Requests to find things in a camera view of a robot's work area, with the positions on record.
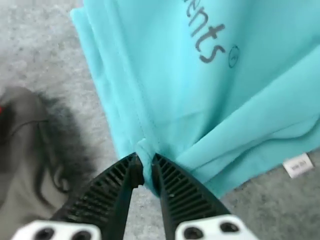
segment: floor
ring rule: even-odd
[[[93,162],[97,174],[116,157],[69,17],[80,5],[81,0],[0,0],[0,86],[25,86],[51,99],[49,111],[70,132],[65,150],[73,161]],[[316,168],[303,176],[292,180],[279,167],[223,202],[261,240],[319,239],[320,152],[310,156]],[[160,203],[143,187],[133,194],[124,239],[165,239]]]

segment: white tag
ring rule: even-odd
[[[314,165],[306,153],[285,161],[283,166],[292,179],[314,168]]]

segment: registered trademark symbol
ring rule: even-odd
[[[240,50],[234,45],[229,52],[229,67],[232,69],[239,59]]]

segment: t-shirt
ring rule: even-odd
[[[320,1],[84,0],[71,12],[119,158],[218,197],[320,145]]]

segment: gray cloth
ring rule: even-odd
[[[10,88],[0,106],[0,239],[9,240],[19,227],[49,219],[66,201],[69,186],[40,99]]]

